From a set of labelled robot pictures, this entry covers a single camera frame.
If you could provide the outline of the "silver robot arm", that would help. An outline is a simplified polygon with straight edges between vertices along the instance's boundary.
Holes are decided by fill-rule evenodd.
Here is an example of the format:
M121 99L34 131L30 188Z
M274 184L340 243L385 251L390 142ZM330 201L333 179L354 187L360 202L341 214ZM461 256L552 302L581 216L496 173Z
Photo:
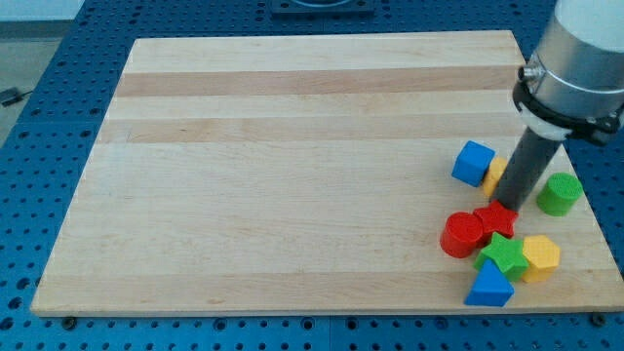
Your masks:
M609 143L623 127L623 0L559 0L513 101L539 137Z

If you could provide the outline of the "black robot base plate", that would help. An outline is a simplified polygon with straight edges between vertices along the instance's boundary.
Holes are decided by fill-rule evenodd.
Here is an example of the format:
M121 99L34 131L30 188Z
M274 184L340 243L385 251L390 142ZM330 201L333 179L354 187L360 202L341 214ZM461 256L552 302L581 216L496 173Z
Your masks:
M351 15L374 12L374 0L267 0L273 15Z

